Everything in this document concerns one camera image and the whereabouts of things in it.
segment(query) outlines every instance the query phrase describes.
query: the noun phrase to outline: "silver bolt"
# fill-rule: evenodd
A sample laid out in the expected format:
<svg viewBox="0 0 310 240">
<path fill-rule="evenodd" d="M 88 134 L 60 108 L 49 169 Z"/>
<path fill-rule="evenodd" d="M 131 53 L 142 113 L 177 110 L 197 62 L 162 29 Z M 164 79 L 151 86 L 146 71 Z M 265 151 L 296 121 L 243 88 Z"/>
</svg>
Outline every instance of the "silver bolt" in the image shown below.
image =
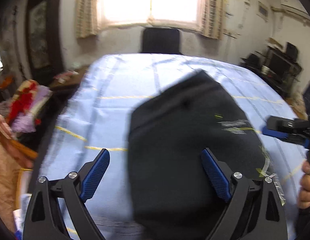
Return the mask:
<svg viewBox="0 0 310 240">
<path fill-rule="evenodd" d="M 266 181 L 267 183 L 272 183 L 273 180 L 272 180 L 271 177 L 266 177 L 266 178 L 265 178 L 265 181 Z"/>
<path fill-rule="evenodd" d="M 77 177 L 77 172 L 71 172 L 71 173 L 69 173 L 68 174 L 68 177 L 70 177 L 71 179 L 74 179 L 74 178 L 76 178 Z"/>
<path fill-rule="evenodd" d="M 243 176 L 243 175 L 242 175 L 240 172 L 235 172 L 235 173 L 234 173 L 234 177 L 235 177 L 236 179 L 241 179 L 242 176 Z"/>
<path fill-rule="evenodd" d="M 40 177 L 39 179 L 38 179 L 38 182 L 39 183 L 43 183 L 43 182 L 45 182 L 46 181 L 46 178 L 45 177 Z"/>
</svg>

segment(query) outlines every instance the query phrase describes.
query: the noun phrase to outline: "purple cloth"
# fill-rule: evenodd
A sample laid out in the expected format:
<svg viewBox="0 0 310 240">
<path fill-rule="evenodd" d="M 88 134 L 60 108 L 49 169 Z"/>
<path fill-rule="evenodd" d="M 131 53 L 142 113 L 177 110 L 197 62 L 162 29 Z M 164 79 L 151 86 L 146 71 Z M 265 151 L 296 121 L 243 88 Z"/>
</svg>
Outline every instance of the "purple cloth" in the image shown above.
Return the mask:
<svg viewBox="0 0 310 240">
<path fill-rule="evenodd" d="M 31 109 L 41 100 L 43 100 L 46 96 L 48 96 L 50 90 L 45 86 L 38 86 L 38 91 L 36 93 L 34 101 L 30 105 L 30 111 L 25 115 L 24 113 L 19 113 L 16 119 L 13 121 L 11 125 L 11 129 L 13 132 L 35 132 L 35 116 L 31 113 Z"/>
</svg>

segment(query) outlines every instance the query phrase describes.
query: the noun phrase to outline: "finger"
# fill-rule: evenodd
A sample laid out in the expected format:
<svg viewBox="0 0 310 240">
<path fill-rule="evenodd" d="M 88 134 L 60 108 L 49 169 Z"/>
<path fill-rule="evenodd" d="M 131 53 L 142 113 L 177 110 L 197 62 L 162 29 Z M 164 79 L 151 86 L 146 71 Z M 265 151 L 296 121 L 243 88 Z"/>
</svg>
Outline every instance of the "finger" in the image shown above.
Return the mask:
<svg viewBox="0 0 310 240">
<path fill-rule="evenodd" d="M 306 190 L 301 190 L 299 192 L 299 200 L 302 202 L 310 202 L 310 192 Z"/>
<path fill-rule="evenodd" d="M 310 207 L 310 202 L 298 202 L 297 205 L 300 209 L 306 209 Z"/>
<path fill-rule="evenodd" d="M 302 171 L 306 174 L 310 174 L 310 163 L 308 161 L 304 161 Z"/>
<path fill-rule="evenodd" d="M 305 174 L 302 177 L 300 184 L 303 187 L 303 189 L 310 191 L 310 175 Z"/>
</svg>

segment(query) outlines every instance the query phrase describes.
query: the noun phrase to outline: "speaker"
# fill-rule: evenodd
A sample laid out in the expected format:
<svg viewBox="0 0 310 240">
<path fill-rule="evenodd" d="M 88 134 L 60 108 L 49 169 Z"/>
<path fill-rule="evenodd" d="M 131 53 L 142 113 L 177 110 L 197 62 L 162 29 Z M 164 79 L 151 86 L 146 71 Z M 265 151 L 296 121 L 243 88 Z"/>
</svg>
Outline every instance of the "speaker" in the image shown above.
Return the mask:
<svg viewBox="0 0 310 240">
<path fill-rule="evenodd" d="M 293 44 L 287 43 L 286 46 L 286 55 L 290 57 L 293 62 L 296 62 L 298 56 L 298 49 Z"/>
</svg>

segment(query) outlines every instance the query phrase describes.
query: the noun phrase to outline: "black bag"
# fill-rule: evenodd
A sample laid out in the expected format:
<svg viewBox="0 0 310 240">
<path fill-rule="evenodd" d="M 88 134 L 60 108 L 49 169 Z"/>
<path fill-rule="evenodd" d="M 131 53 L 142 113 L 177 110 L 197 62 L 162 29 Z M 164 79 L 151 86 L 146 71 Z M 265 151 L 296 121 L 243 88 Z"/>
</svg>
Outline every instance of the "black bag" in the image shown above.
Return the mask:
<svg viewBox="0 0 310 240">
<path fill-rule="evenodd" d="M 205 239 L 222 214 L 200 161 L 204 148 L 250 179 L 265 164 L 245 113 L 204 71 L 139 106 L 128 143 L 134 219 L 151 239 Z"/>
</svg>

